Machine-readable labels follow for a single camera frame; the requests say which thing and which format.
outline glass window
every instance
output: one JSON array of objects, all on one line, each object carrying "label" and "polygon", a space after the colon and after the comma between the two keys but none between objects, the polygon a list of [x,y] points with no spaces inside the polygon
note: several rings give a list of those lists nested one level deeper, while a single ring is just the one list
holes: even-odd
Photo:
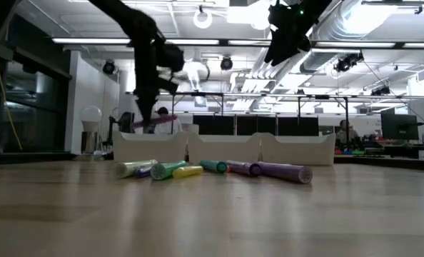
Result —
[{"label": "glass window", "polygon": [[46,108],[66,108],[67,84],[27,65],[12,61],[7,65],[6,94]]},{"label": "glass window", "polygon": [[[63,151],[64,117],[61,114],[10,101],[7,102],[7,106],[23,151]],[[9,123],[6,106],[1,115],[1,147],[5,152],[20,151]]]}]

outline ceiling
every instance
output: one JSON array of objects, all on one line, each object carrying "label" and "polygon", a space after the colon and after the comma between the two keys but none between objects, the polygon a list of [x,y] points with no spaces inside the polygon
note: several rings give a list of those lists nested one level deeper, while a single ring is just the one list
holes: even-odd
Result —
[{"label": "ceiling", "polygon": [[[88,2],[75,2],[77,0],[25,0],[19,4],[17,12],[25,19],[44,30],[52,37],[126,37],[120,27],[109,17]],[[333,0],[328,9],[332,9],[340,0]],[[228,1],[216,1],[217,5],[208,10],[214,13],[213,22],[207,29],[200,29],[193,24],[193,15],[197,6],[173,5],[147,5],[132,4],[152,16],[160,30],[167,38],[192,38],[192,39],[267,39],[269,30],[257,30],[250,24],[230,24],[226,19]],[[396,8],[396,10],[383,20],[370,33],[360,39],[370,41],[424,41],[424,11],[419,15],[413,12],[415,7]],[[321,29],[327,29],[322,19],[327,17],[328,10],[320,18],[320,25],[314,28],[312,40],[327,40],[319,36]],[[336,18],[332,13],[328,19]],[[115,59],[116,65],[123,70],[131,70],[133,54],[131,49],[124,46],[82,46],[72,49],[82,51],[86,59],[102,64],[107,59]],[[201,47],[185,46],[186,59],[193,59],[198,53],[201,59],[207,59],[211,68],[211,80],[230,81],[233,72],[255,71],[256,63],[264,56],[262,49],[256,47]],[[416,75],[417,71],[424,69],[424,50],[363,50],[365,64],[358,64],[346,74],[332,76],[332,64],[324,63],[321,69],[309,77],[309,87],[305,83],[296,84],[294,88],[289,74],[290,69],[279,72],[276,80],[277,93],[293,93],[301,87],[307,94],[369,94],[363,88],[372,88],[380,81],[387,81],[395,94],[404,94],[407,79]],[[233,71],[221,71],[219,66],[223,56],[231,56],[234,62]],[[331,60],[337,60],[340,54]],[[222,85],[217,84],[216,90],[222,90]]]}]

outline computer monitor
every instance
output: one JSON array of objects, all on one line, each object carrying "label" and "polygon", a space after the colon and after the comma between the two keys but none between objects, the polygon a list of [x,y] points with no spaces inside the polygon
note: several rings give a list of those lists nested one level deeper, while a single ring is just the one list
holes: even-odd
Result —
[{"label": "computer monitor", "polygon": [[418,140],[417,116],[381,114],[383,138]]}]

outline wooden floor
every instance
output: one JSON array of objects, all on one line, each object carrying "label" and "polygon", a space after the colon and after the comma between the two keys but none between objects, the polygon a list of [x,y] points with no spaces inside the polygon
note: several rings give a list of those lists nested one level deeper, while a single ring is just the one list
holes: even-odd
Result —
[{"label": "wooden floor", "polygon": [[315,168],[117,181],[111,163],[0,166],[0,256],[424,257],[424,172]]}]

